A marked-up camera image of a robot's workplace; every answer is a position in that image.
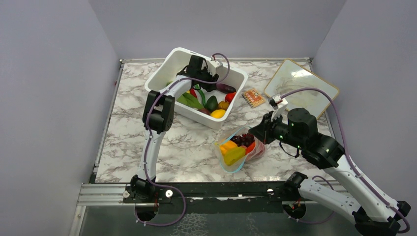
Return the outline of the purple grape bunch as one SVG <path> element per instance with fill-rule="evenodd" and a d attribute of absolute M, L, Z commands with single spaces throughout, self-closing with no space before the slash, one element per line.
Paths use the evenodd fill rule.
<path fill-rule="evenodd" d="M 250 133 L 235 135 L 230 140 L 234 142 L 238 147 L 245 146 L 246 148 L 255 142 L 254 136 Z"/>

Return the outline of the orange carrot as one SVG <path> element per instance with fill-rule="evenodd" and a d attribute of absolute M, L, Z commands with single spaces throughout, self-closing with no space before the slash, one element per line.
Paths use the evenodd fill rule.
<path fill-rule="evenodd" d="M 254 148 L 256 147 L 256 143 L 253 142 L 252 144 L 250 144 L 246 149 L 245 149 L 245 154 L 248 155 L 250 152 L 252 152 L 254 150 Z"/>

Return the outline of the clear zip top bag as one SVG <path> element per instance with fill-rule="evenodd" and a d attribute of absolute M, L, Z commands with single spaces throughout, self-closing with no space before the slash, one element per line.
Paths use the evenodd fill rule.
<path fill-rule="evenodd" d="M 265 145 L 249 133 L 250 126 L 240 126 L 224 133 L 213 142 L 220 166 L 227 173 L 238 172 L 246 162 L 261 158 Z"/>

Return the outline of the orange bell pepper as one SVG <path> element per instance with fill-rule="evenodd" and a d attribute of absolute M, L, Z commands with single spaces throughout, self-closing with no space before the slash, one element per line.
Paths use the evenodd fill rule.
<path fill-rule="evenodd" d="M 223 156 L 226 155 L 226 153 L 233 149 L 233 148 L 237 148 L 237 144 L 231 140 L 228 140 L 227 142 L 225 142 L 224 144 L 220 145 L 220 151 L 222 153 Z"/>

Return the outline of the dark eggplant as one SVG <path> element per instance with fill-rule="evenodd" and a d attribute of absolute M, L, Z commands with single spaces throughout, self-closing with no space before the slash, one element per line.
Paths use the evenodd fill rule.
<path fill-rule="evenodd" d="M 233 86 L 223 84 L 223 83 L 217 83 L 216 89 L 225 94 L 234 93 L 237 91 Z"/>

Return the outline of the red apple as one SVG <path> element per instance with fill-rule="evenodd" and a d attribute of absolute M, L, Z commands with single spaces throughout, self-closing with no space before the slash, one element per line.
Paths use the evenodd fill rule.
<path fill-rule="evenodd" d="M 256 140 L 252 158 L 253 159 L 261 158 L 265 154 L 265 152 L 266 152 L 265 145 L 261 141 Z"/>

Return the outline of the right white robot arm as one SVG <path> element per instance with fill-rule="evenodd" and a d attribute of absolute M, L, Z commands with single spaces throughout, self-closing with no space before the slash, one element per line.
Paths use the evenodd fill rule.
<path fill-rule="evenodd" d="M 410 230 L 409 223 L 402 229 L 400 222 L 406 221 L 411 206 L 389 197 L 373 184 L 341 144 L 319 133 L 313 115 L 304 108 L 295 108 L 288 112 L 287 118 L 284 123 L 282 117 L 269 112 L 249 133 L 265 145 L 278 141 L 295 147 L 297 156 L 331 175 L 348 191 L 348 195 L 343 195 L 294 172 L 284 183 L 288 199 L 315 201 L 351 221 L 363 236 L 394 236 Z"/>

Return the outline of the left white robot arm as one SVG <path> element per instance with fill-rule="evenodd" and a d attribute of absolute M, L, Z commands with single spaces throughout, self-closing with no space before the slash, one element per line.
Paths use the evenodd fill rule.
<path fill-rule="evenodd" d="M 175 102 L 194 85 L 214 89 L 219 82 L 216 73 L 221 67 L 215 55 L 210 60 L 192 55 L 190 62 L 176 78 L 159 91 L 148 93 L 143 122 L 146 129 L 146 144 L 143 148 L 139 168 L 130 181 L 131 196 L 148 202 L 155 192 L 156 162 L 165 133 L 174 119 Z"/>

